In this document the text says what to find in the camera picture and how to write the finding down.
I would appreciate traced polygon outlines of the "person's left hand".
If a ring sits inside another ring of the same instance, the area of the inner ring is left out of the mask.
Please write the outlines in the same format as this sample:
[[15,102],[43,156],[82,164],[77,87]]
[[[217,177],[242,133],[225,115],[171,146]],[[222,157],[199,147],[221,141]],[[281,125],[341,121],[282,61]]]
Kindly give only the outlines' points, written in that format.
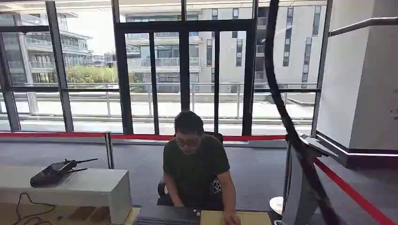
[[225,225],[241,225],[241,220],[235,211],[225,211],[223,213]]

